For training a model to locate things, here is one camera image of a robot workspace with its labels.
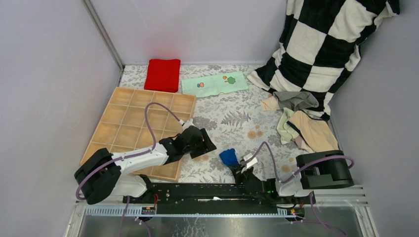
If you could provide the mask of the blue underwear with white lettering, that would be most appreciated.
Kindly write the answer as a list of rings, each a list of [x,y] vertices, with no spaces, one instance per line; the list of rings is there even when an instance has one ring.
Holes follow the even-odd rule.
[[[237,159],[237,153],[234,148],[227,149],[219,154],[219,157],[223,164],[226,166],[237,166],[240,165]]]

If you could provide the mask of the beige cloth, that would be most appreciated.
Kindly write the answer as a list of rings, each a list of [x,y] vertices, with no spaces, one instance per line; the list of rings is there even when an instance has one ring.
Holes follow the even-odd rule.
[[[325,120],[312,118],[305,111],[295,112],[287,124],[314,152],[339,150],[337,139]]]

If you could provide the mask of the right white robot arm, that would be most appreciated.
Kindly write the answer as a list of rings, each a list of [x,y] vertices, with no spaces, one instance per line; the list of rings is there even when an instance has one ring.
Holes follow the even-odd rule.
[[[296,203],[314,190],[342,189],[354,185],[350,169],[354,159],[340,150],[303,154],[296,157],[296,169],[283,177],[261,181],[253,173],[257,163],[250,154],[238,161],[234,149],[221,156],[222,162],[232,171],[236,184],[244,185],[245,194],[268,201],[284,198]]]

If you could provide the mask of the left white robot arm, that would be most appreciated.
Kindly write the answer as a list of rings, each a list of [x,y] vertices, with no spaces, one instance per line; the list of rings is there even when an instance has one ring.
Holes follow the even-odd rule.
[[[177,162],[186,154],[196,158],[214,150],[216,145],[206,130],[193,125],[147,148],[122,153],[101,148],[75,172],[76,198],[97,204],[108,196],[119,195],[147,203],[153,198],[153,185],[146,175],[133,176],[133,172]]]

